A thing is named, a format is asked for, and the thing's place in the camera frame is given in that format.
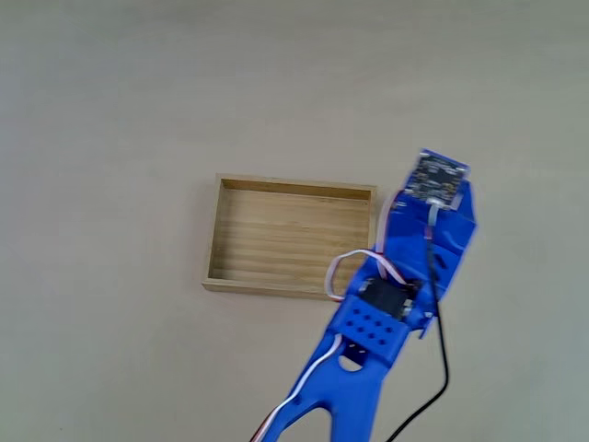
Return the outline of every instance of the beige table surface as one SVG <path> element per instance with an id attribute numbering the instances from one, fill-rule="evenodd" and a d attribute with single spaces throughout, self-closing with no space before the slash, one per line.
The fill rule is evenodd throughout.
<path id="1" fill-rule="evenodd" d="M 205 292 L 215 172 L 472 166 L 453 382 L 403 441 L 589 439 L 589 3 L 0 3 L 0 440 L 247 441 L 328 302 Z M 435 333 L 373 440 L 441 383 Z M 284 441 L 327 441 L 314 413 Z"/>

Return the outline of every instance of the white wire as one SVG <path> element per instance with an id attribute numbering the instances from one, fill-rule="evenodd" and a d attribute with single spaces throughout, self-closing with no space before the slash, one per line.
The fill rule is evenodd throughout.
<path id="1" fill-rule="evenodd" d="M 438 204 L 432 204 L 430 207 L 430 213 L 427 216 L 427 224 L 429 227 L 434 227 L 435 222 L 438 218 L 438 211 L 440 210 L 440 206 Z"/>
<path id="2" fill-rule="evenodd" d="M 286 398 L 283 403 L 278 405 L 272 411 L 270 416 L 268 416 L 268 419 L 266 419 L 263 427 L 258 431 L 257 435 L 254 437 L 252 442 L 260 442 L 264 438 L 264 436 L 266 435 L 266 432 L 268 431 L 268 428 L 270 428 L 270 425 L 271 425 L 272 421 L 276 418 L 276 415 L 278 414 L 278 412 L 288 402 L 292 401 L 301 392 L 306 381 L 311 376 L 311 373 L 313 373 L 313 371 L 315 371 L 315 369 L 319 366 L 319 364 L 321 364 L 327 358 L 332 356 L 338 350 L 338 348 L 340 347 L 340 344 L 341 344 L 341 334 L 338 333 L 335 335 L 335 338 L 333 340 L 333 344 L 331 345 L 330 349 L 323 356 L 321 356 L 319 359 L 317 359 L 313 364 L 311 364 L 311 366 L 308 368 L 308 370 L 305 372 L 305 374 L 301 377 L 301 379 L 296 384 L 296 387 L 294 388 L 293 393 L 288 398 Z"/>
<path id="3" fill-rule="evenodd" d="M 383 206 L 380 209 L 380 215 L 378 216 L 378 227 L 376 228 L 376 242 L 375 242 L 375 252 L 383 254 L 385 252 L 385 242 L 387 240 L 387 227 L 388 227 L 388 214 L 390 213 L 390 209 L 393 207 L 395 203 L 395 198 L 397 197 L 397 192 L 392 192 L 388 198 L 383 202 Z M 383 279 L 387 279 L 387 270 L 385 266 L 378 263 L 378 272 L 380 273 L 380 277 Z"/>
<path id="4" fill-rule="evenodd" d="M 367 249 L 357 249 L 357 250 L 348 251 L 347 253 L 343 253 L 342 255 L 336 256 L 333 259 L 333 261 L 331 261 L 331 264 L 329 265 L 328 270 L 325 273 L 325 293 L 327 293 L 328 297 L 330 297 L 331 299 L 335 299 L 336 301 L 343 300 L 343 298 L 344 298 L 343 296 L 336 295 L 335 293 L 333 293 L 333 277 L 335 275 L 336 270 L 338 270 L 338 266 L 340 265 L 340 261 L 343 260 L 344 258 L 348 258 L 349 256 L 355 255 L 356 253 L 362 253 L 364 255 L 367 255 L 367 256 L 375 259 L 376 262 L 383 265 L 383 267 L 385 268 L 387 273 L 390 274 L 393 278 L 395 278 L 395 280 L 399 284 L 403 284 L 403 285 L 406 284 L 405 279 L 403 279 L 403 277 L 397 271 L 395 266 L 393 266 L 393 264 L 391 264 L 387 260 L 387 258 L 385 258 L 383 255 L 379 255 L 378 253 L 371 251 L 371 250 L 367 250 Z"/>

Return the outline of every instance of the electronic component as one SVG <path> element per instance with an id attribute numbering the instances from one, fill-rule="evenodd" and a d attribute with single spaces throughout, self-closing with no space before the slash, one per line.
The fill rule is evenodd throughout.
<path id="1" fill-rule="evenodd" d="M 467 165 L 424 150 L 404 192 L 443 209 L 456 208 L 460 203 L 460 184 L 467 174 Z"/>
<path id="2" fill-rule="evenodd" d="M 401 320 L 416 294 L 414 285 L 406 284 L 398 287 L 384 279 L 371 279 L 366 281 L 366 287 L 359 297 L 396 320 Z"/>

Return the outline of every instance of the robotic arm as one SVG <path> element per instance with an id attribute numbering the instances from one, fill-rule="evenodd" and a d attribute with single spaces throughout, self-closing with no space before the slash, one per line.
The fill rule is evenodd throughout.
<path id="1" fill-rule="evenodd" d="M 332 417 L 331 442 L 368 442 L 382 382 L 411 332 L 420 339 L 438 318 L 446 381 L 387 441 L 445 391 L 448 383 L 442 318 L 444 297 L 475 231 L 468 166 L 424 150 L 404 189 L 383 206 L 373 250 L 336 257 L 326 275 L 328 296 L 341 305 L 287 398 L 250 442 L 274 442 L 316 408 Z M 367 255 L 345 297 L 333 293 L 339 262 Z M 340 356 L 361 368 L 348 371 Z"/>

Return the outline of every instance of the blue 3d-printed part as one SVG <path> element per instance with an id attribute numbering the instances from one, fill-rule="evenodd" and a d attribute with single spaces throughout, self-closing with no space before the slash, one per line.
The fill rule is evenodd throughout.
<path id="1" fill-rule="evenodd" d="M 460 165 L 431 151 L 424 151 L 423 155 Z M 450 286 L 476 227 L 472 193 L 466 178 L 460 181 L 456 196 L 457 207 L 439 211 L 433 232 L 435 272 L 438 276 L 436 284 L 440 299 Z M 428 281 L 423 232 L 427 226 L 429 208 L 426 201 L 412 196 L 412 192 L 401 192 L 388 217 L 384 255 L 396 265 L 406 280 Z M 340 347 L 313 371 L 300 393 L 276 414 L 262 442 L 278 440 L 284 429 L 316 408 L 324 408 L 331 414 L 331 442 L 369 441 L 385 376 L 410 332 L 422 331 L 423 336 L 435 312 L 429 284 L 421 284 L 408 314 L 402 320 L 393 318 L 361 299 L 360 294 L 366 282 L 379 277 L 375 261 L 367 259 L 351 280 L 345 299 L 303 368 L 301 377 L 314 361 L 329 350 L 337 334 L 342 336 Z M 346 370 L 340 365 L 341 355 L 356 362 L 361 368 L 353 372 Z"/>

